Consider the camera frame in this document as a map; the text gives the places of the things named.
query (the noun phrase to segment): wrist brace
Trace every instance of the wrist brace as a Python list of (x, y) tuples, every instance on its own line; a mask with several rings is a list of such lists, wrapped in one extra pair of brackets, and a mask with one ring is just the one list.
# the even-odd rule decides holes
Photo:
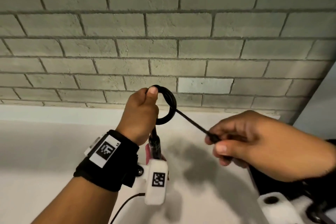
[(92, 146), (78, 165), (74, 177), (117, 192), (121, 185), (132, 187), (137, 173), (139, 146), (115, 130), (108, 131)]

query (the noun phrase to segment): black and white square code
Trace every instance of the black and white square code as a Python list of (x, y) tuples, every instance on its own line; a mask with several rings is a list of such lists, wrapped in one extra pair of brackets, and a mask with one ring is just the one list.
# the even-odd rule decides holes
[(114, 150), (115, 147), (113, 147), (112, 145), (110, 145), (108, 142), (105, 141), (96, 151), (96, 154), (98, 154), (103, 159), (108, 160), (108, 158), (113, 154)]
[(165, 173), (153, 173), (152, 187), (164, 187), (165, 186)]

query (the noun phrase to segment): painted brick wall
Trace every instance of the painted brick wall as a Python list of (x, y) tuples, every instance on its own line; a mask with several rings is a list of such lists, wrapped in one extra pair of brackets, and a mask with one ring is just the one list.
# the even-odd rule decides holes
[(185, 109), (291, 122), (336, 59), (336, 0), (0, 0), (3, 104)]

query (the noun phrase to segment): right hand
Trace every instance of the right hand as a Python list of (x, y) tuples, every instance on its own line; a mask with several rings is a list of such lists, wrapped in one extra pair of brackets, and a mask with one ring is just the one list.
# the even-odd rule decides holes
[[(221, 120), (209, 131), (222, 139), (213, 154), (223, 166), (230, 161), (222, 156), (232, 156), (240, 166), (248, 163), (285, 182), (320, 177), (336, 167), (334, 145), (254, 111)], [(205, 142), (212, 144), (208, 137)]]

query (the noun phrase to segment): left hand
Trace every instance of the left hand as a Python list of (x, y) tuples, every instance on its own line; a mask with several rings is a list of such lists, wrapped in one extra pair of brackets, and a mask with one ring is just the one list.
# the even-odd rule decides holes
[(146, 90), (147, 88), (142, 88), (129, 97), (115, 129), (139, 146), (147, 141), (159, 115), (156, 105), (158, 89), (150, 87), (147, 93)]

